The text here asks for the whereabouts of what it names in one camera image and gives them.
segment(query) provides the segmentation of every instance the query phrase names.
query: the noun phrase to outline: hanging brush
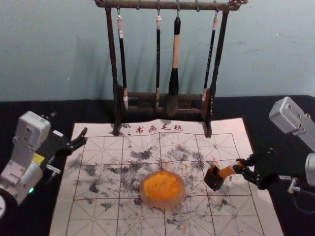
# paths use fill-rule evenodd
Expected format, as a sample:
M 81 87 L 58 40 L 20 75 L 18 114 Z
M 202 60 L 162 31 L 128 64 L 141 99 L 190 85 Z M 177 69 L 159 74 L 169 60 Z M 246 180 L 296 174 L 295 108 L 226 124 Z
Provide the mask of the hanging brush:
M 159 101 L 159 54 L 160 54 L 160 34 L 161 34 L 161 16 L 157 10 L 157 89 L 156 89 L 156 108 Z
M 216 34 L 216 27 L 217 27 L 217 18 L 218 12 L 216 11 L 216 15 L 213 19 L 213 27 L 212 27 L 212 35 L 211 35 L 211 41 L 210 41 L 210 49 L 209 49 L 209 55 L 208 55 L 208 63 L 207 63 L 207 68 L 206 68 L 206 77 L 205 77 L 205 84 L 203 87 L 203 92 L 202 92 L 202 97 L 201 101 L 204 103 L 206 100 L 206 90 L 207 90 L 207 84 L 208 84 L 208 77 L 209 77 L 209 70 L 210 70 L 210 63 L 211 63 L 211 56 L 212 56 L 212 50 L 213 50 L 213 42 L 215 40 L 215 34 Z
M 167 115 L 174 116 L 178 108 L 178 59 L 179 59 L 179 35 L 181 30 L 181 20 L 179 19 L 179 10 L 174 22 L 174 45 L 173 45 L 173 66 L 171 78 L 168 85 Z
M 127 81 L 126 81 L 126 65 L 125 65 L 125 51 L 124 51 L 124 34 L 123 34 L 123 23 L 122 17 L 120 15 L 120 9 L 117 9 L 117 25 L 119 34 L 119 46 L 120 46 L 120 56 L 122 59 L 122 71 L 123 71 L 123 87 L 124 87 L 124 105 L 126 110 L 128 110 L 128 91 L 127 91 Z

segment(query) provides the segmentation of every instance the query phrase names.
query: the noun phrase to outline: black tablecloth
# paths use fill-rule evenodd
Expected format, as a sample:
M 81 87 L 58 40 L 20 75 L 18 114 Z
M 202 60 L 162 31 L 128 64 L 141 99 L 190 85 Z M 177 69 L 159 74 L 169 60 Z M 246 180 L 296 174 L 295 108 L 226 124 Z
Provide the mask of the black tablecloth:
M 273 104 L 283 96 L 230 97 L 217 98 L 214 104 L 214 119 L 243 117 L 254 152 L 274 146 L 275 158 L 280 158 L 284 168 L 303 170 L 307 155 L 312 152 L 299 138 L 283 134 L 268 118 Z M 291 96 L 291 98 L 311 117 L 315 117 L 315 98 L 310 96 Z M 18 117 L 26 111 L 49 114 L 57 111 L 53 121 L 54 129 L 71 137 L 75 122 L 106 123 L 113 122 L 109 107 L 111 101 L 45 101 L 45 102 L 2 102 L 0 103 L 0 171 L 8 162 L 12 152 L 12 138 Z M 141 122 L 156 117 L 146 114 L 130 114 L 125 122 Z M 174 117 L 173 119 L 195 119 L 199 116 Z M 57 157 L 55 165 L 64 167 L 65 158 Z M 38 185 L 22 203 L 15 215 L 0 229 L 0 235 L 45 236 L 49 234 L 50 224 L 62 177 L 50 185 Z M 287 193 L 288 182 L 276 182 L 268 189 L 279 218 L 284 235 L 314 235 L 315 216 L 299 212 Z M 315 209 L 315 201 L 300 197 L 299 204 Z

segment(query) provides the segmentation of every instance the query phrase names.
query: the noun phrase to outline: light blue wall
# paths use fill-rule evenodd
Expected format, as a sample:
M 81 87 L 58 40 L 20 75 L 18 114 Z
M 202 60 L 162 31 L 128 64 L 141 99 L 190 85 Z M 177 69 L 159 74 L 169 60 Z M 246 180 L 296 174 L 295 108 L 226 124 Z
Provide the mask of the light blue wall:
M 250 0 L 231 12 L 217 96 L 315 95 L 314 9 L 314 0 Z M 129 90 L 155 91 L 156 14 L 121 10 Z M 115 10 L 112 16 L 121 82 Z M 160 88 L 167 92 L 176 11 L 162 10 L 161 16 Z M 202 92 L 213 16 L 180 13 L 180 92 Z M 112 96 L 104 9 L 92 0 L 1 1 L 1 101 Z

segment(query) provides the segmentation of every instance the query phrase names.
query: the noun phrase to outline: large calligraphy brush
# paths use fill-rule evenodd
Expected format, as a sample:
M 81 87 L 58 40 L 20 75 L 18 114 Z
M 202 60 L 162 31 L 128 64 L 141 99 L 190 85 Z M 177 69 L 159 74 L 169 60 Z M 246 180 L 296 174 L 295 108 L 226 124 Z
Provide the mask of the large calligraphy brush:
M 124 105 L 128 109 L 128 91 L 127 91 L 127 80 L 126 80 L 126 65 L 125 65 L 125 51 L 124 51 L 124 34 L 123 34 L 123 23 L 122 17 L 119 14 L 117 16 L 117 25 L 119 33 L 119 46 L 120 46 L 120 56 L 122 59 L 122 71 L 123 71 L 123 87 L 124 87 Z
M 216 16 L 213 19 L 213 27 L 212 27 L 212 35 L 211 35 L 211 41 L 210 41 L 210 49 L 209 49 L 209 55 L 208 55 L 208 63 L 206 68 L 206 77 L 205 77 L 205 84 L 203 87 L 203 93 L 201 97 L 202 103 L 206 100 L 206 90 L 207 90 L 207 83 L 208 83 L 208 77 L 209 77 L 209 70 L 210 70 L 210 62 L 211 62 L 211 56 L 212 56 L 212 50 L 213 50 L 213 42 L 215 40 L 215 34 L 216 34 L 216 27 L 217 27 L 217 18 L 218 12 L 216 12 Z
M 157 16 L 157 89 L 156 89 L 156 108 L 159 100 L 159 54 L 160 54 L 160 34 L 161 34 L 161 16 Z
M 174 22 L 173 66 L 168 85 L 168 101 L 166 107 L 168 116 L 175 115 L 178 108 L 178 57 L 180 30 L 181 20 L 179 19 L 179 16 L 177 16 Z

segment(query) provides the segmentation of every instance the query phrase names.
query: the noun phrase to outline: yellow label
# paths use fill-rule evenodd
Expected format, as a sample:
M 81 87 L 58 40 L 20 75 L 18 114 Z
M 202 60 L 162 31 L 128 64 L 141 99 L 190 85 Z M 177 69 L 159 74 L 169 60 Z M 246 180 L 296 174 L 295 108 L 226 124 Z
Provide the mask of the yellow label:
M 43 160 L 45 160 L 45 157 L 38 155 L 37 153 L 34 154 L 33 162 L 35 162 L 37 165 L 40 165 Z

